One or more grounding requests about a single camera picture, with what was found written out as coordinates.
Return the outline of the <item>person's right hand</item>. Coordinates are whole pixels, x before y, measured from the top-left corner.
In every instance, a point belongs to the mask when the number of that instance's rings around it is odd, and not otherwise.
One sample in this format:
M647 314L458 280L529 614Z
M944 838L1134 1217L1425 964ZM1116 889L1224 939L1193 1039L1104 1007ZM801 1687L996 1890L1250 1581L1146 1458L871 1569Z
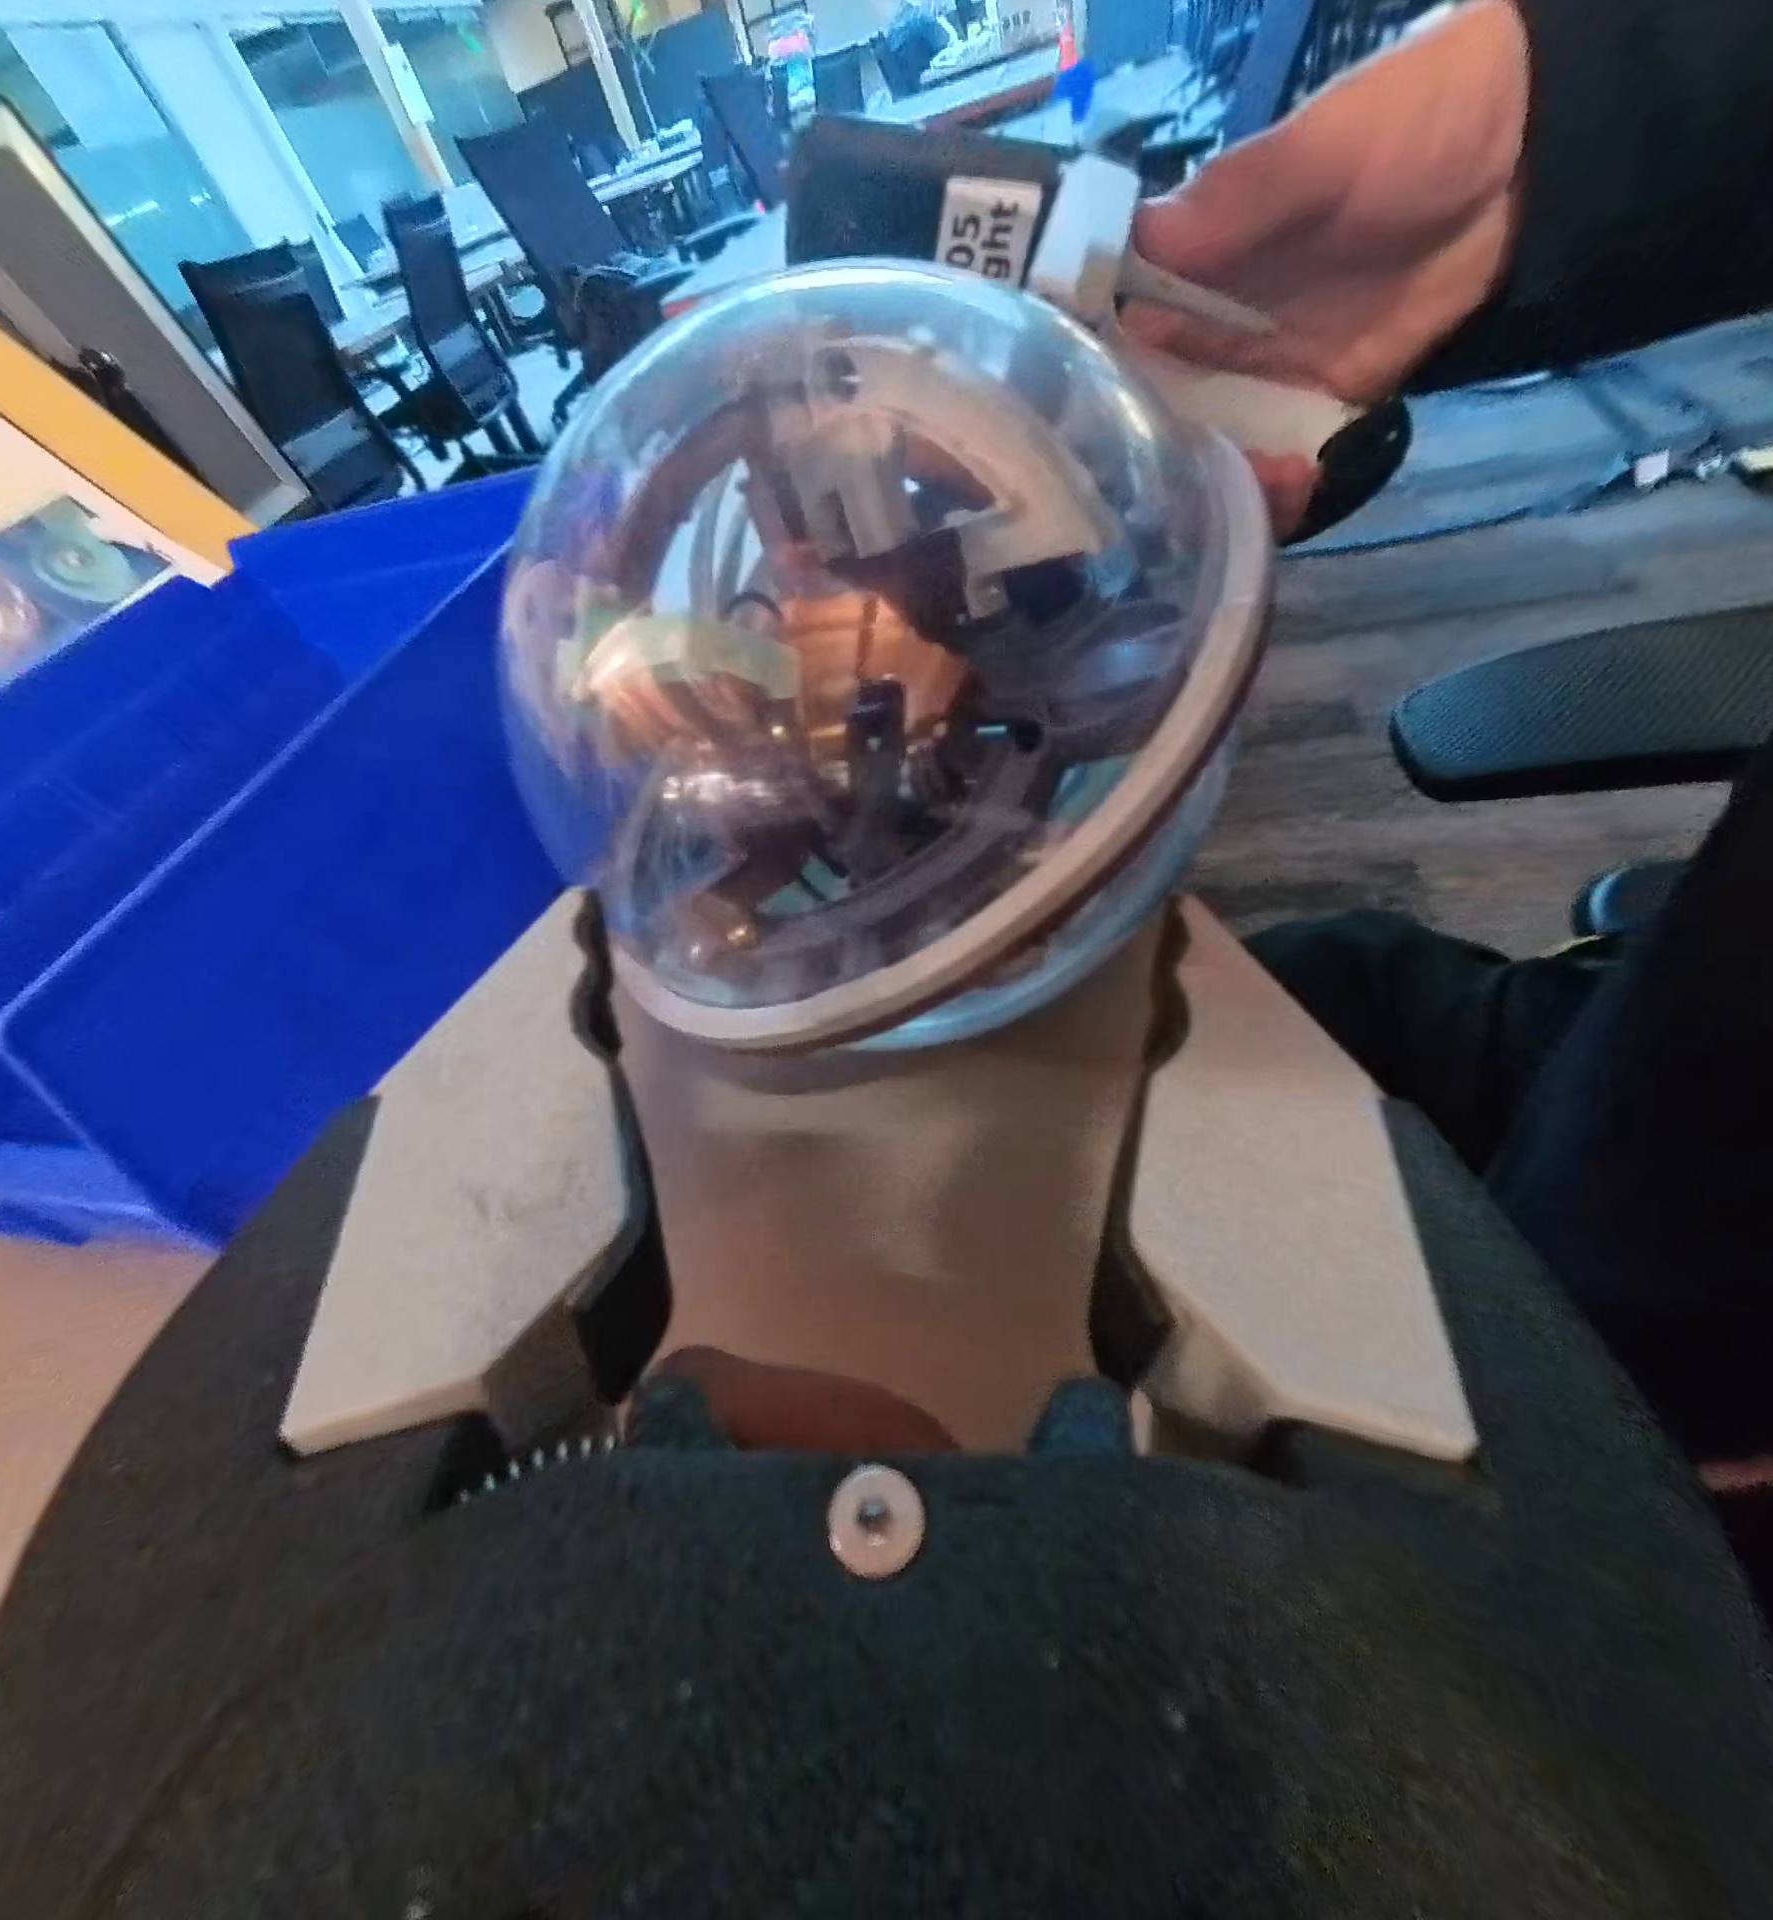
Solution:
M1528 42L1515 4L1450 4L1265 132L1137 205L1152 263L1268 334L1128 302L1146 349L1316 391L1395 397L1496 290L1519 213Z

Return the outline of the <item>yellow printed box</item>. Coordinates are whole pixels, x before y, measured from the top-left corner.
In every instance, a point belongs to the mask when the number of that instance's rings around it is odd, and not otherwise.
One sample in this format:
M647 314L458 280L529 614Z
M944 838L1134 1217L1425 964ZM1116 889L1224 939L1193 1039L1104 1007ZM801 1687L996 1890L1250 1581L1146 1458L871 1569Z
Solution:
M0 329L0 688L256 527Z

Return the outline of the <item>blue plastic bin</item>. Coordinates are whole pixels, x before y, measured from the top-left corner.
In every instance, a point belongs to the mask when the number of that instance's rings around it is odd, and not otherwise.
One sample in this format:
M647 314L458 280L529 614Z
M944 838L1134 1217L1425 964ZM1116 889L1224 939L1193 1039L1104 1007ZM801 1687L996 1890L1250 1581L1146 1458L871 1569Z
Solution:
M265 531L0 692L0 1234L223 1243L561 893L515 789L537 469Z

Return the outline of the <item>group of black office chairs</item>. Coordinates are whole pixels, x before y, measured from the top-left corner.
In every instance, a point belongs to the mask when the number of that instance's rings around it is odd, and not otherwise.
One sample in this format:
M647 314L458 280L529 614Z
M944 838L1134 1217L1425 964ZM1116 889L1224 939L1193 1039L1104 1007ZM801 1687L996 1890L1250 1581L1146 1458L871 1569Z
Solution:
M512 242L507 267L538 296L538 334L577 356L555 398L555 424L703 263L777 205L783 180L777 157L736 153L767 193L647 253L630 245L615 217L617 192L590 183L559 121L469 134L458 150ZM315 250L294 241L179 267L235 397L320 512L425 486L403 437L453 459L455 481L538 454L507 349L484 318L497 281L467 270L441 197L394 197L381 213L403 316L366 347L353 347L345 320L327 314Z

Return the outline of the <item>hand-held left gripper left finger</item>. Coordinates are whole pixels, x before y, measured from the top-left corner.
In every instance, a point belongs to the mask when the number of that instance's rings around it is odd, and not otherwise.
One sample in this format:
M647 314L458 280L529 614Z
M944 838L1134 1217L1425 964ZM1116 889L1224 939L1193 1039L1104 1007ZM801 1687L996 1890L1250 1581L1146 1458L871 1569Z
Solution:
M484 1420L507 1455L596 1427L668 1318L596 899L556 899L399 1060L279 1438L319 1455Z

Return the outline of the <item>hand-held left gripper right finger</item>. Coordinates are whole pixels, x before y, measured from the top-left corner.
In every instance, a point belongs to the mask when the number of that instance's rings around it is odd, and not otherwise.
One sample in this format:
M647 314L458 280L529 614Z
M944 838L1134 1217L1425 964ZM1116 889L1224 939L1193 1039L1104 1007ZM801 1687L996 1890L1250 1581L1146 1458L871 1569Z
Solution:
M1090 1349L1137 1454L1479 1441L1377 1083L1198 899L1093 977Z

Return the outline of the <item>grey monitor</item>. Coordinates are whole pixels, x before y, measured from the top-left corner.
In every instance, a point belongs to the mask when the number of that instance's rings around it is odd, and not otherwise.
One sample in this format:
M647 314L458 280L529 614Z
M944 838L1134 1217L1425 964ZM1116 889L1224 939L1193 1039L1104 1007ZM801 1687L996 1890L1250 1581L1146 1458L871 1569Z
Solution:
M298 472L5 100L0 332L249 524L314 507Z

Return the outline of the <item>clear plastic maze ball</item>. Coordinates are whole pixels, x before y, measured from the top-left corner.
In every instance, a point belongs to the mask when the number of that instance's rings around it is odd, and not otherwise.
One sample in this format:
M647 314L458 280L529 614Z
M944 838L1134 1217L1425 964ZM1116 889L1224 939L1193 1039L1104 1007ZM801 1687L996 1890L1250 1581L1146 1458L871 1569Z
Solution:
M659 1026L990 1034L1176 892L1272 560L1243 454L1044 301L906 259L756 277L611 367L538 472L512 776Z

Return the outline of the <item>person's dark clothing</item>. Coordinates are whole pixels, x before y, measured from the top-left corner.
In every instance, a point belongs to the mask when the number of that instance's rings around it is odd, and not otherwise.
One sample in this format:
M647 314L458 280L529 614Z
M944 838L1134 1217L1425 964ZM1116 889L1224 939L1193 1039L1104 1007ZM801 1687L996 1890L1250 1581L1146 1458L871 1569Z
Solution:
M1603 952L1381 910L1246 950L1485 1182L1689 1455L1773 1455L1773 732Z

